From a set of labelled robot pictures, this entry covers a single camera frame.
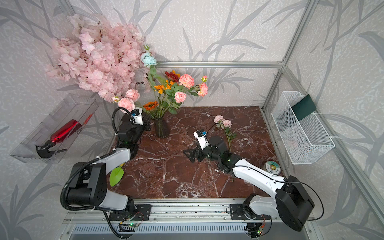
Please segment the pink carnation stem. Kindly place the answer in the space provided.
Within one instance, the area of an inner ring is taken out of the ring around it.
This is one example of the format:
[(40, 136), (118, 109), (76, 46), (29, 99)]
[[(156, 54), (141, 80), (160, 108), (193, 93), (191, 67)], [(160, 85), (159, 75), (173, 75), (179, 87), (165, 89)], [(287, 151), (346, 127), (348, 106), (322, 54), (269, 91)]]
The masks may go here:
[(228, 141), (229, 151), (232, 151), (231, 143), (236, 138), (237, 133), (232, 131), (232, 122), (230, 120), (225, 120), (223, 116), (217, 115), (214, 118), (214, 124), (218, 129), (223, 129)]
[(119, 107), (126, 109), (127, 111), (133, 111), (136, 106), (135, 102), (140, 98), (139, 91), (135, 89), (129, 89), (126, 92), (124, 98), (119, 98), (117, 96), (112, 97), (113, 102), (117, 103)]

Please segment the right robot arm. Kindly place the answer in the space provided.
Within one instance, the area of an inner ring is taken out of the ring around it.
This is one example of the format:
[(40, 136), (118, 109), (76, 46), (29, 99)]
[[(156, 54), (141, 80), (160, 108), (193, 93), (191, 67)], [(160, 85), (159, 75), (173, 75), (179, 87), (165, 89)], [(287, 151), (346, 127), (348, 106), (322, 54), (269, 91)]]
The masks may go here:
[(221, 171), (242, 179), (268, 194), (251, 194), (242, 204), (242, 215), (248, 220), (261, 216), (279, 217), (288, 227), (300, 232), (315, 207), (306, 191), (308, 184), (294, 176), (284, 178), (264, 171), (239, 155), (231, 153), (219, 136), (207, 139), (206, 132), (194, 133), (198, 145), (183, 153), (193, 163), (204, 159), (216, 161)]

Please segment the pink rose stem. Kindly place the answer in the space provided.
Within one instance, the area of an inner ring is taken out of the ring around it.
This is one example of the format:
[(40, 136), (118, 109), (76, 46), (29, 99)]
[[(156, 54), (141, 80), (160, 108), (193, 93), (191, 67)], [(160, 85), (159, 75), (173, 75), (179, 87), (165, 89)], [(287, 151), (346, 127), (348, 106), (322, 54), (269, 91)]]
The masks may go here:
[(176, 92), (175, 93), (175, 101), (177, 104), (183, 103), (187, 98), (187, 94), (183, 92)]

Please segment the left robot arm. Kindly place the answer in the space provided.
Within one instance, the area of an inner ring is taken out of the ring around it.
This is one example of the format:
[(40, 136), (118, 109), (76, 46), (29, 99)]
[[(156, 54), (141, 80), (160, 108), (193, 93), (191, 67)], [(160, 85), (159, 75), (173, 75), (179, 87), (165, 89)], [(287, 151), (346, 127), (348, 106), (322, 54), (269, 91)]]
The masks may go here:
[(69, 211), (121, 211), (134, 216), (138, 210), (133, 199), (108, 190), (107, 174), (136, 156), (142, 133), (150, 129), (149, 122), (132, 124), (126, 132), (118, 133), (123, 140), (119, 148), (87, 163), (76, 163), (60, 195), (62, 207)]

